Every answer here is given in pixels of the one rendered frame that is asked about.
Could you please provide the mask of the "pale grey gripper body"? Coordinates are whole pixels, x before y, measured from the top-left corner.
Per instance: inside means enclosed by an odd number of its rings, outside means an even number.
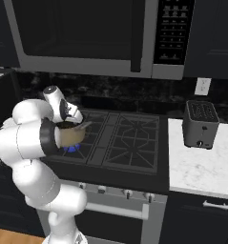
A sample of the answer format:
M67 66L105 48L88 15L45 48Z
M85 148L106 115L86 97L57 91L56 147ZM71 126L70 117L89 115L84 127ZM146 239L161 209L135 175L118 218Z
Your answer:
M83 121L83 115L77 106L68 105L67 121L75 124L80 124Z

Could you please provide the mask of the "tan cooking pot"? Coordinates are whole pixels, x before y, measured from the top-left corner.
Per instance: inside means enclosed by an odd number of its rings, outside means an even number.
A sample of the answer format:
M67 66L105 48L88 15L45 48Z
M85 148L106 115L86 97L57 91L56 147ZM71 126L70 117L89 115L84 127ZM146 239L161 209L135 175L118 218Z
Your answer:
M61 147L70 147L81 143L86 135L86 129L92 124L91 121L74 124L73 122L60 122L56 126L59 128Z

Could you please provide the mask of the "blue burner flame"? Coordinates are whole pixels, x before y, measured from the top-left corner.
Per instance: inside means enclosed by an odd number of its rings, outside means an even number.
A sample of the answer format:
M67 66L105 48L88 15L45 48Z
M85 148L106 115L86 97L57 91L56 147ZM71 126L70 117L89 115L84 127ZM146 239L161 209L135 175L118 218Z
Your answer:
M80 148L80 145L79 144L75 144L73 146L63 147L63 150L66 153L75 153L77 150L79 150L79 148Z

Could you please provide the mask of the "stainless steel microwave oven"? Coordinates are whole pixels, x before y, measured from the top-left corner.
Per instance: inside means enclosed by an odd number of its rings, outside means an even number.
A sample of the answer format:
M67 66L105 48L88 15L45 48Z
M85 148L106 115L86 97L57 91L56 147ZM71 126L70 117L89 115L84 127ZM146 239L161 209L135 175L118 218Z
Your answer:
M19 68L180 80L195 0L4 0Z

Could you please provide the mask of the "black gas hob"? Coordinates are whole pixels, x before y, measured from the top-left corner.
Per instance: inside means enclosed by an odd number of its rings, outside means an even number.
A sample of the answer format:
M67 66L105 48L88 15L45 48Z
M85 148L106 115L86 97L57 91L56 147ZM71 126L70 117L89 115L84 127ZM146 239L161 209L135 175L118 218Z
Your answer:
M58 177L109 183L143 180L169 191L168 120L144 113L84 110L92 124L76 152L59 150L42 161Z

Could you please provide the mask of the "black microwave door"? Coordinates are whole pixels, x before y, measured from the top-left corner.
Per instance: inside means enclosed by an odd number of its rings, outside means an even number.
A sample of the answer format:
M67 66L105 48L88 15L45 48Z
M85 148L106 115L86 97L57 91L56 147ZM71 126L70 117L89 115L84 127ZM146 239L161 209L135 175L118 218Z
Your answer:
M4 0L22 71L152 76L157 0L145 0L141 71L131 72L133 0Z

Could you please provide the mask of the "dark base cupboard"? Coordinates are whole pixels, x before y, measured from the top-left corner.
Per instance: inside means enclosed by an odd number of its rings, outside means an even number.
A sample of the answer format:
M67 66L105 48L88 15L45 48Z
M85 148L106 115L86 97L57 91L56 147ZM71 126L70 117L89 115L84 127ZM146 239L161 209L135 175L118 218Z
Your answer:
M28 206L11 180L11 170L0 166L0 229L44 237L36 209Z

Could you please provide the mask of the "black oven door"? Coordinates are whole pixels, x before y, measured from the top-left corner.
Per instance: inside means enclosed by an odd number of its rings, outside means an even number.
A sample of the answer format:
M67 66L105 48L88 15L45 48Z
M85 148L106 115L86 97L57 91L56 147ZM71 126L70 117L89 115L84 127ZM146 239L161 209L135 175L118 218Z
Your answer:
M146 220L85 210L75 217L88 244L141 244Z

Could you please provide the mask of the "grey toaster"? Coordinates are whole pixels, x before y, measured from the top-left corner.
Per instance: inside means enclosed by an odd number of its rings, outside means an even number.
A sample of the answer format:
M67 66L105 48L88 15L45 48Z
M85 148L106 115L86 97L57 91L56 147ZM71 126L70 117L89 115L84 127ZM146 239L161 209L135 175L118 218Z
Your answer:
M183 142L189 148L211 150L218 132L219 118L214 105L188 100L182 121Z

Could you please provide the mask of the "dark drawer front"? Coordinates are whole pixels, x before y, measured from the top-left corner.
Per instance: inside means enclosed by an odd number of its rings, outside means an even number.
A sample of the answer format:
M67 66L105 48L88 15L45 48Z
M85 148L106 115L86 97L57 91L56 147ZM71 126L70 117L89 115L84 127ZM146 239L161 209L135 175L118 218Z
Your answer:
M228 205L228 199L170 192L159 244L228 244L228 211L203 207L207 200Z

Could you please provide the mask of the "dark wall cupboard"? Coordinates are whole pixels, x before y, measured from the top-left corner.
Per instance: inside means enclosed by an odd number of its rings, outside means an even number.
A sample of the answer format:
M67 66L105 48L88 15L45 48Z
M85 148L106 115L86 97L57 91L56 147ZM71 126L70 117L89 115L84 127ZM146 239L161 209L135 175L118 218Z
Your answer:
M196 0L184 75L228 79L228 0Z
M20 67L4 0L0 0L0 67Z

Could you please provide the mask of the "white wall socket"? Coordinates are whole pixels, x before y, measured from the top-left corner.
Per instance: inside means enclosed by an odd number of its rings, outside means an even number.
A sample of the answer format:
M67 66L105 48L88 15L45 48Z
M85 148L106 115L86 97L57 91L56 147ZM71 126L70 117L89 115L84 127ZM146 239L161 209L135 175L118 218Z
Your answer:
M195 88L195 95L207 95L211 85L211 78L199 77Z

